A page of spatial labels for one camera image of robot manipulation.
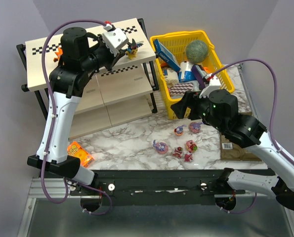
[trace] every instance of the toy figure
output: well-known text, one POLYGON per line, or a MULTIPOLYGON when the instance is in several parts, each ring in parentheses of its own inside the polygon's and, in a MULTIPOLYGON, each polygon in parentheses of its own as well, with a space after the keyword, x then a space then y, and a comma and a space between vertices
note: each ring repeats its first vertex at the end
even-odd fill
POLYGON ((127 43, 128 48, 125 50, 126 55, 131 60, 132 58, 136 57, 138 48, 143 46, 143 43, 136 43, 134 39, 132 39, 132 43, 127 43))
POLYGON ((203 123, 202 122, 192 122, 190 123, 190 125, 188 126, 188 128, 193 132, 193 133, 199 133, 201 130, 201 125, 203 123))
POLYGON ((157 142, 156 143, 156 140, 153 141, 153 145, 152 145, 156 151, 159 153, 159 154, 165 154, 168 152, 168 146, 166 143, 164 142, 157 142))
POLYGON ((185 162, 191 162, 193 161, 193 154, 191 152, 188 152, 184 156, 184 161, 185 162))
POLYGON ((183 134, 183 127, 186 127, 186 125, 179 126, 174 130, 176 136, 181 136, 183 134))
POLYGON ((57 55, 56 58, 53 59, 54 62, 58 62, 60 60, 61 55, 63 54, 62 48, 58 48, 58 52, 55 52, 55 54, 57 55))
POLYGON ((185 146, 188 152, 193 153, 197 150, 197 146, 193 140, 187 141, 185 146))
POLYGON ((176 147, 176 148, 174 148, 174 153, 172 156, 182 158, 182 153, 183 153, 183 148, 176 147))

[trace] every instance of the screw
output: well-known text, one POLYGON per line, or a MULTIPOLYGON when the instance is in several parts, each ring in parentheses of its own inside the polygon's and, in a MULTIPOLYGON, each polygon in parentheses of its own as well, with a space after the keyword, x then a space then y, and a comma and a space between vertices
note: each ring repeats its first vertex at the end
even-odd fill
POLYGON ((113 191, 114 189, 115 189, 115 185, 114 184, 108 185, 108 190, 109 191, 113 191))
POLYGON ((207 184, 206 183, 201 183, 201 189, 204 191, 207 189, 207 184))

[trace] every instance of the plastic basket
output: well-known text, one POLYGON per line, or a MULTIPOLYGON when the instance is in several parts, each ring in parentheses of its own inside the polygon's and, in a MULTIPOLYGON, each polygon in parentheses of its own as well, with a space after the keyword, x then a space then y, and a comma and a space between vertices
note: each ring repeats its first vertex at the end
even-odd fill
MULTIPOLYGON (((150 42, 154 51, 156 51, 153 45, 153 41, 155 39, 158 39, 171 53, 173 53, 179 63, 181 63, 184 60, 183 52, 185 46, 187 46, 193 40, 202 40, 207 44, 209 48, 209 53, 208 57, 201 63, 201 65, 203 67, 208 67, 211 73, 215 72, 216 70, 222 67, 220 60, 218 59, 217 54, 215 53, 215 47, 210 42, 210 39, 207 37, 204 31, 181 31, 168 33, 160 36, 152 36, 150 37, 150 42)), ((156 59, 155 70, 159 82, 160 91, 168 112, 168 118, 177 119, 177 117, 171 109, 171 105, 179 102, 180 99, 171 99, 170 94, 168 92, 165 77, 160 66, 161 63, 163 63, 162 59, 156 59)), ((217 76, 221 82, 221 89, 227 89, 230 93, 232 93, 235 90, 235 87, 225 70, 218 73, 217 76)), ((190 109, 188 108, 185 112, 184 117, 189 116, 189 114, 190 109)))

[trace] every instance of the gray wall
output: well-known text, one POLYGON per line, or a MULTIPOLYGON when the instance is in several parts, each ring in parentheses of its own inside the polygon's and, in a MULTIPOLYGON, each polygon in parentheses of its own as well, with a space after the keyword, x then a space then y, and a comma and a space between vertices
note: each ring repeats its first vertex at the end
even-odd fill
POLYGON ((37 174, 27 156, 36 152, 45 125, 35 95, 20 89, 26 72, 16 45, 47 34, 31 0, 0 0, 0 237, 17 236, 37 174))
POLYGON ((223 63, 245 58, 277 0, 33 0, 49 30, 71 19, 143 18, 148 36, 205 30, 223 63))
MULTIPOLYGON (((249 57, 264 59, 278 79, 275 137, 294 156, 294 0, 279 0, 249 57)), ((257 63, 244 65, 246 82, 262 122, 269 124, 273 81, 257 63)))

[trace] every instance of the black metal frame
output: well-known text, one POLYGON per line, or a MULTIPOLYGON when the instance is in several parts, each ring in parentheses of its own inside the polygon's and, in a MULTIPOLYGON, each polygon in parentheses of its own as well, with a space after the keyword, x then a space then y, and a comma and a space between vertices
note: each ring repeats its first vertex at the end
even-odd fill
MULTIPOLYGON (((144 24, 143 19, 142 18, 138 19, 138 22, 139 22, 139 24, 140 24, 143 32, 147 36, 146 28, 145 28, 145 24, 144 24)), ((20 56, 20 58, 22 60, 22 63, 24 65, 24 68, 27 71, 27 60, 26 60, 26 55, 25 55, 26 46, 24 44, 19 44, 19 45, 16 46, 16 48, 17 48, 18 54, 19 54, 19 56, 20 56)), ((150 85, 151 85, 153 91, 157 91, 157 90, 159 90, 159 84, 158 84, 158 81, 157 81, 157 75, 156 75, 156 72, 155 72, 153 61, 150 61, 149 64, 150 64, 151 73, 152 73, 153 82, 154 82, 154 86, 152 86, 151 84, 150 85)), ((143 69, 144 69, 145 74, 146 74, 146 76, 148 78, 148 81, 150 83, 150 78, 149 78, 149 74, 148 74, 146 63, 143 63, 143 69)), ((24 91, 24 92, 29 91, 29 88, 28 88, 27 84, 22 85, 22 91, 24 91)), ((47 95, 47 98, 49 98, 48 89, 45 88, 44 91, 45 91, 45 93, 47 95)), ((48 110, 47 110, 47 108, 46 108, 46 106, 44 104, 42 95, 41 95, 41 93, 40 93, 39 90, 34 91, 34 93, 35 93, 36 98, 38 100, 39 106, 40 106, 40 108, 42 110, 42 114, 43 114, 45 120, 47 120, 48 110)), ((153 95, 153 92, 150 93, 150 96, 151 96, 151 101, 152 101, 152 105, 153 105, 152 113, 155 114, 155 113, 158 112, 158 109, 157 109, 157 104, 156 104, 156 101, 155 101, 155 97, 153 95)))
MULTIPOLYGON (((126 205, 215 205, 215 195, 232 195, 232 189, 219 184, 225 170, 93 170, 96 173, 95 186, 105 191, 113 206, 126 205), (113 191, 108 189, 115 185, 113 191), (168 192, 178 189, 179 192, 168 192)), ((240 170, 257 175, 274 175, 274 171, 240 170)), ((97 196, 99 193, 76 185, 72 196, 97 196)), ((100 199, 81 199, 81 205, 109 205, 105 196, 100 199)))

